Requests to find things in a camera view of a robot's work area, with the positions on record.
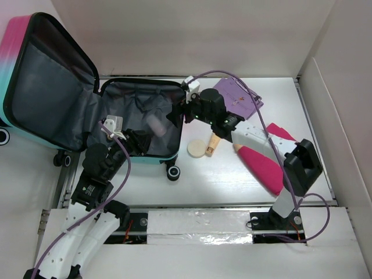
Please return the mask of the clear pink bottle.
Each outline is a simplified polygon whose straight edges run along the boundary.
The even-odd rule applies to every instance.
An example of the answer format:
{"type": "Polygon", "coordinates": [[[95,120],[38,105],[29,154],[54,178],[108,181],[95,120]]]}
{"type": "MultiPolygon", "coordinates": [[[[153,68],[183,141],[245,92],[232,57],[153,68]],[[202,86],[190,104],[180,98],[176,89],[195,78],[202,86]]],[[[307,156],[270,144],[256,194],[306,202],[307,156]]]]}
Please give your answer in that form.
{"type": "Polygon", "coordinates": [[[167,131],[166,127],[155,115],[149,115],[146,118],[146,122],[157,137],[163,137],[165,135],[167,131]]]}

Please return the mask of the round cream powder puff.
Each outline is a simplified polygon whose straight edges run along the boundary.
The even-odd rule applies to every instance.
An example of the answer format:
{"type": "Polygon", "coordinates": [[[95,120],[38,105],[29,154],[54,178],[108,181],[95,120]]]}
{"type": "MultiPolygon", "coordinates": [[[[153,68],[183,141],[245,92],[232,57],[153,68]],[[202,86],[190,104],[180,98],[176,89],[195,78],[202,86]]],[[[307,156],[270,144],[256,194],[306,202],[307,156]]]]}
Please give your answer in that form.
{"type": "Polygon", "coordinates": [[[195,159],[199,159],[205,156],[205,151],[206,144],[201,139],[194,139],[190,141],[187,145],[188,154],[195,159]]]}

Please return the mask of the purple shirt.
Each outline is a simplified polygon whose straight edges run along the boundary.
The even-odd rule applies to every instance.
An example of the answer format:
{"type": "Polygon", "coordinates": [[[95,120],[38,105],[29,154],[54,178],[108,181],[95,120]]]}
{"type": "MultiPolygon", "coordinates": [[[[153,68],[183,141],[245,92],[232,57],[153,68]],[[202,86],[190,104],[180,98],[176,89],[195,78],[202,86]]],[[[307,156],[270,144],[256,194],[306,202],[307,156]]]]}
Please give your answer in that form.
{"type": "Polygon", "coordinates": [[[256,113],[256,107],[260,109],[264,105],[261,96],[250,90],[252,99],[248,90],[233,77],[220,79],[213,88],[223,96],[227,111],[245,120],[256,113]]]}

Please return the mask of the pink and teal suitcase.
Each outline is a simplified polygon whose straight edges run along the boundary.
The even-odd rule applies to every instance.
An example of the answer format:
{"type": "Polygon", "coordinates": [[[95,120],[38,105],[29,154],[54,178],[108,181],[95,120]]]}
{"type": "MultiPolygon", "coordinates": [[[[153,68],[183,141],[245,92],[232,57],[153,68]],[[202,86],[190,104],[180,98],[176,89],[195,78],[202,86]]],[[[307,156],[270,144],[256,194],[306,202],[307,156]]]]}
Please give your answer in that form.
{"type": "Polygon", "coordinates": [[[56,149],[57,167],[70,164],[70,152],[107,144],[98,121],[114,115],[123,118],[124,129],[151,133],[148,153],[135,158],[165,164],[168,179],[179,179],[182,127],[176,128],[166,115],[184,97],[174,81],[111,78],[100,83],[92,60],[50,14],[8,21],[1,40],[1,126],[56,149]],[[163,137],[148,126],[149,115],[166,127],[163,137]]]}

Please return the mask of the pink cloth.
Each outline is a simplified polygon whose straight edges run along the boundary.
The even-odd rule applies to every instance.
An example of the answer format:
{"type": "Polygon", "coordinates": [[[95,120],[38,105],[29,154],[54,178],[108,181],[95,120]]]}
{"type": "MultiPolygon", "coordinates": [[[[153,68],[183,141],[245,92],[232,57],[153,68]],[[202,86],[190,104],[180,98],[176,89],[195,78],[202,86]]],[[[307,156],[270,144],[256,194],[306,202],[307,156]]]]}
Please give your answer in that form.
{"type": "Polygon", "coordinates": [[[285,154],[295,149],[296,140],[274,123],[267,126],[267,131],[268,135],[249,124],[245,130],[232,132],[232,143],[255,178],[271,194],[279,196],[284,175],[278,160],[284,161],[285,154]]]}

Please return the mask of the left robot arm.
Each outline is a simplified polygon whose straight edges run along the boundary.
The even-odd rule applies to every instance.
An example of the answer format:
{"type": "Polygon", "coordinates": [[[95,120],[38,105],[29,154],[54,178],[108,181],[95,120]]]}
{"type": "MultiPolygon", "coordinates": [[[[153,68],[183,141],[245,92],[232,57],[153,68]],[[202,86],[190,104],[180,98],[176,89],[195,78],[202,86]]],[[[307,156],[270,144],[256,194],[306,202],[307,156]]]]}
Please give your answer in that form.
{"type": "Polygon", "coordinates": [[[110,234],[128,227],[130,208],[114,199],[119,191],[111,180],[130,156],[146,155],[151,136],[128,129],[108,137],[111,144],[93,144],[86,150],[61,233],[25,278],[81,278],[110,234]]]}

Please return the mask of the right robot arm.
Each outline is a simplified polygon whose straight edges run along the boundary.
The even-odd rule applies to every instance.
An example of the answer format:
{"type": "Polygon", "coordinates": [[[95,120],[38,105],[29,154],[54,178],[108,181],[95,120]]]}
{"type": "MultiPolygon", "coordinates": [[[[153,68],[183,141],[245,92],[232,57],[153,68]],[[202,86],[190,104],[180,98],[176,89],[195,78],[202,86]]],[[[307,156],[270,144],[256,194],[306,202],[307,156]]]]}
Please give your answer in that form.
{"type": "Polygon", "coordinates": [[[274,228],[283,228],[289,223],[290,214],[323,172],[314,145],[307,139],[290,141],[252,125],[245,131],[237,130],[236,126],[244,118],[226,108],[223,96],[216,89],[193,93],[190,101],[183,99],[175,103],[167,119],[176,127],[182,120],[209,124],[221,139],[253,149],[282,170],[284,189],[264,217],[274,228]]]}

